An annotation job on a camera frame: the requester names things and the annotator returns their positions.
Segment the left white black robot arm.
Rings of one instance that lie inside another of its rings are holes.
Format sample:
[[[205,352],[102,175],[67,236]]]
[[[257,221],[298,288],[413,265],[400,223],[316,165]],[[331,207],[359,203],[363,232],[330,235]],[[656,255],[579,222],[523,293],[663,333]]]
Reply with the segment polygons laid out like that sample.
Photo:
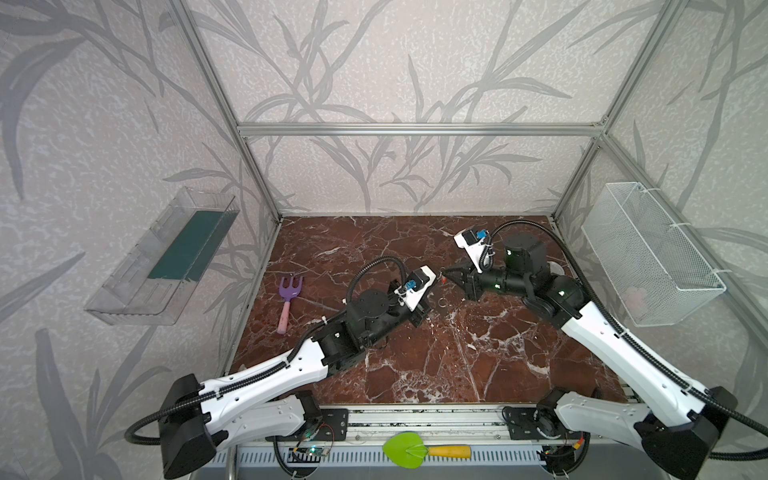
[[[426,294],[367,290],[291,351],[237,374],[175,380],[158,421],[164,478],[190,474],[238,443],[316,423],[320,409],[303,386],[356,367],[404,323],[419,325],[430,310]]]

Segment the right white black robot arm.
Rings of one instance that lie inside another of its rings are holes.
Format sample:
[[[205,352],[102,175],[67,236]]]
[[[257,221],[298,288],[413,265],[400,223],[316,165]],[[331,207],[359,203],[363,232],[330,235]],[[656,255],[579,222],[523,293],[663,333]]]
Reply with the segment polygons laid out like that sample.
[[[574,278],[552,271],[545,245],[528,234],[508,238],[501,268],[492,265],[487,231],[465,229],[454,237],[469,259],[444,270],[467,299],[486,292],[512,295],[540,319],[590,350],[640,395],[630,407],[564,388],[537,405],[543,430],[596,434],[643,451],[677,479],[694,479],[711,458],[728,418],[694,397],[697,382],[675,369],[632,333],[612,326]]]

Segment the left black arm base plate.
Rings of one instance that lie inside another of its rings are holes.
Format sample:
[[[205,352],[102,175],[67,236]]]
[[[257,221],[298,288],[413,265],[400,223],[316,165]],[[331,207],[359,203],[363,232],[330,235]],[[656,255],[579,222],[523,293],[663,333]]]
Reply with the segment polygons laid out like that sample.
[[[321,408],[320,416],[310,420],[296,436],[301,440],[343,441],[347,438],[349,417],[346,408]]]

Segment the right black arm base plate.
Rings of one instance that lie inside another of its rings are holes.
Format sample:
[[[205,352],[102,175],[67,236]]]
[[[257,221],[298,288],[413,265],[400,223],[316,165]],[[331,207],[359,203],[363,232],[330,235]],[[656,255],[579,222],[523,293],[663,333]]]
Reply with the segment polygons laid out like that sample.
[[[536,408],[504,406],[501,416],[511,440],[556,440],[561,437],[556,423]]]

